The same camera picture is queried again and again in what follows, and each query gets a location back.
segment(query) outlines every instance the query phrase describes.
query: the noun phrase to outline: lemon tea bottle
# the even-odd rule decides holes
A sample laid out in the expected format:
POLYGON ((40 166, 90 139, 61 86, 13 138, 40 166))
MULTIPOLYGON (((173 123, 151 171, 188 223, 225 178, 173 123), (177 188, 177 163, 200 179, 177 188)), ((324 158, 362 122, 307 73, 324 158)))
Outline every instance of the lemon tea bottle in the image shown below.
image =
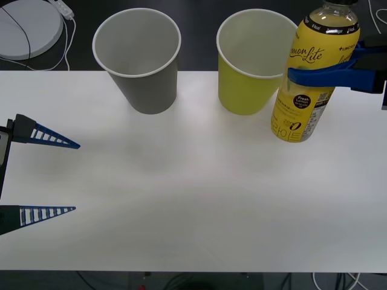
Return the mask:
POLYGON ((319 69, 348 61, 360 35, 350 8, 356 2, 324 2, 299 25, 272 114, 272 131, 278 138, 301 142, 313 133, 334 88, 297 85, 287 78, 287 69, 319 69))

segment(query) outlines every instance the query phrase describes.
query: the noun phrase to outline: barcode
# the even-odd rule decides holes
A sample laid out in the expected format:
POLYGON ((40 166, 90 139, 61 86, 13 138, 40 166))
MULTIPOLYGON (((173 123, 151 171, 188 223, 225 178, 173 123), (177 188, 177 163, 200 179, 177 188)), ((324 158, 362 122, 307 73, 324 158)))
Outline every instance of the barcode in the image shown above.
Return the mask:
POLYGON ((319 99, 317 100, 317 102, 324 101, 324 100, 327 98, 327 95, 328 95, 327 92, 323 92, 323 93, 320 95, 320 97, 319 97, 319 99))

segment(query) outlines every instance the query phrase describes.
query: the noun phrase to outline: white table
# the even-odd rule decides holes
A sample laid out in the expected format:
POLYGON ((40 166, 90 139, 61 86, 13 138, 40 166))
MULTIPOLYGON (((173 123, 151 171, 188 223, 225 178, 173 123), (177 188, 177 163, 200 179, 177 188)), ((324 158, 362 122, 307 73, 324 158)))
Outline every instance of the white table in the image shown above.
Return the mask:
POLYGON ((216 72, 179 72, 166 112, 133 110, 105 72, 0 72, 3 125, 25 114, 79 150, 11 147, 1 204, 77 210, 0 236, 0 269, 387 271, 387 112, 337 88, 291 144, 227 112, 216 72))

